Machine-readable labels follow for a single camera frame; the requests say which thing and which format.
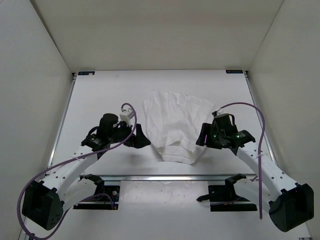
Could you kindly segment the white pleated skirt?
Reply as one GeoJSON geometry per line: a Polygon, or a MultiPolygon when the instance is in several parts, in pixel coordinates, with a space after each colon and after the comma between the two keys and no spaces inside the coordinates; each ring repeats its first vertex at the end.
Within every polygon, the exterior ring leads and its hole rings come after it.
{"type": "Polygon", "coordinates": [[[165,162],[191,165],[203,154],[196,145],[203,123],[215,106],[205,99],[176,92],[153,92],[142,102],[147,138],[165,162]]]}

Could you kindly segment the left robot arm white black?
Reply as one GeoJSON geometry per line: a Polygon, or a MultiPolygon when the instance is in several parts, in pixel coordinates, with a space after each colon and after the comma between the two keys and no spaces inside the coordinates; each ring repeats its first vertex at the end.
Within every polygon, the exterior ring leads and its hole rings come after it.
{"type": "Polygon", "coordinates": [[[68,209],[83,199],[101,198],[105,194],[103,179],[85,171],[116,146],[141,149],[151,144],[141,125],[131,124],[136,118],[132,108],[121,109],[119,115],[105,113],[99,125],[81,142],[71,162],[53,167],[49,175],[28,184],[22,214],[49,231],[59,224],[68,209]]]}

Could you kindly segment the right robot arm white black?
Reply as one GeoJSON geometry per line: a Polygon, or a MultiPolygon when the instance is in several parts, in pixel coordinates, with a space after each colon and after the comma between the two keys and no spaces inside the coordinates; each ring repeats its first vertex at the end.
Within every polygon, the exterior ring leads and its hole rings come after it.
{"type": "Polygon", "coordinates": [[[228,177],[224,186],[197,198],[197,201],[245,198],[266,211],[273,224],[288,232],[314,218],[314,191],[307,184],[299,184],[285,174],[267,155],[259,151],[255,138],[237,129],[232,114],[214,114],[212,123],[203,123],[198,146],[229,149],[257,175],[252,181],[238,173],[228,177]]]}

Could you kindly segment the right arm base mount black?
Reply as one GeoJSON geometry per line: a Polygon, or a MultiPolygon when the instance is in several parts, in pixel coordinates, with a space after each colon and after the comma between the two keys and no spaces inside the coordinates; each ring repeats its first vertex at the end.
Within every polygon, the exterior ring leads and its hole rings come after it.
{"type": "Polygon", "coordinates": [[[208,186],[208,194],[199,196],[196,201],[209,201],[211,212],[255,212],[257,206],[244,197],[236,194],[234,185],[239,180],[249,180],[238,173],[224,180],[224,185],[208,186]]]}

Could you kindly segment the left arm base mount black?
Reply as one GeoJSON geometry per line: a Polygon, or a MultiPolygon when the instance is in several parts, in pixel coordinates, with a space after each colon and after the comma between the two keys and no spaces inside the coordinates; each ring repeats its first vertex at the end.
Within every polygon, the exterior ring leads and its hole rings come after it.
{"type": "Polygon", "coordinates": [[[73,206],[74,210],[109,210],[119,209],[120,183],[112,183],[103,180],[97,175],[87,174],[79,177],[79,180],[89,180],[95,186],[93,196],[73,206]]]}

